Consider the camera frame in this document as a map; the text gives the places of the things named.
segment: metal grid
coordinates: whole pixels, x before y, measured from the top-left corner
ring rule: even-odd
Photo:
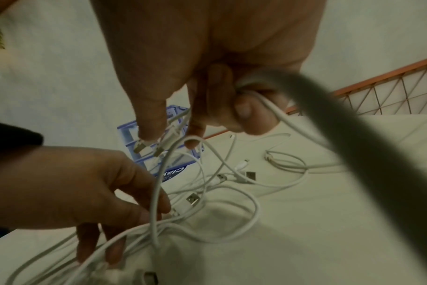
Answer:
[[[358,115],[427,114],[427,66],[337,97]]]

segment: fingernail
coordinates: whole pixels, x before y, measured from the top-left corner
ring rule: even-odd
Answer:
[[[212,65],[207,72],[207,84],[215,86],[223,80],[223,68],[220,65]]]
[[[242,120],[246,120],[251,117],[251,105],[249,103],[235,104],[234,109]]]
[[[149,212],[143,209],[138,219],[139,224],[149,223]]]

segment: white table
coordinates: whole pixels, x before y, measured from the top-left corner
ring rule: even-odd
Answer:
[[[427,116],[365,119],[396,141],[427,120]],[[311,127],[306,118],[293,120]],[[275,169],[263,159],[264,150],[278,143],[285,142],[277,150],[297,154],[310,164],[336,161],[329,151],[284,125],[272,133],[285,132],[291,133],[291,137],[256,142],[242,141],[254,138],[238,135],[231,164],[250,159],[248,170],[256,171],[260,182],[283,184],[298,175]],[[226,133],[210,142],[225,155],[231,143],[229,136]],[[427,163],[427,125],[400,146],[416,163]],[[205,154],[211,172],[219,163],[209,151]],[[170,191],[186,183],[197,171],[196,165],[190,166],[164,187]],[[132,255],[126,268],[155,270],[161,284],[427,284],[427,273],[420,262],[365,196],[351,173],[311,174],[304,183],[272,194],[268,194],[271,189],[260,186],[239,187],[260,196],[262,205],[261,219],[248,233],[217,245],[175,235],[162,236],[159,252],[148,248]],[[208,197],[206,208],[184,225],[214,236],[233,230],[250,216],[247,209],[252,209],[252,204],[238,193],[219,190]],[[17,230],[0,239],[0,284],[21,264],[73,231]],[[22,284],[75,246],[76,243],[70,244],[33,264],[15,284]]]

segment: blue box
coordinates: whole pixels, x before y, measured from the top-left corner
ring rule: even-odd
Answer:
[[[177,114],[182,113],[185,110],[187,110],[187,108],[176,106],[176,105],[168,106],[167,120],[176,116]],[[159,171],[160,165],[162,163],[161,161],[162,157],[155,158],[153,156],[153,153],[157,148],[157,144],[151,145],[150,147],[145,148],[139,154],[136,154],[134,153],[134,145],[138,140],[137,122],[132,121],[129,123],[122,124],[117,129],[125,147],[128,149],[131,155],[132,160],[136,164],[147,169],[154,176],[157,176],[157,172]],[[187,126],[184,126],[181,131],[182,135],[185,135],[186,131],[187,131]],[[196,158],[199,158],[198,151],[196,151],[195,149],[189,150],[183,144],[179,146],[178,150],[188,152],[189,154],[195,156]],[[168,165],[165,171],[163,181],[167,181],[170,178],[173,178],[177,174],[181,173],[188,165],[195,162],[192,158],[185,155],[173,155],[173,157],[174,159],[170,161],[170,164]]]

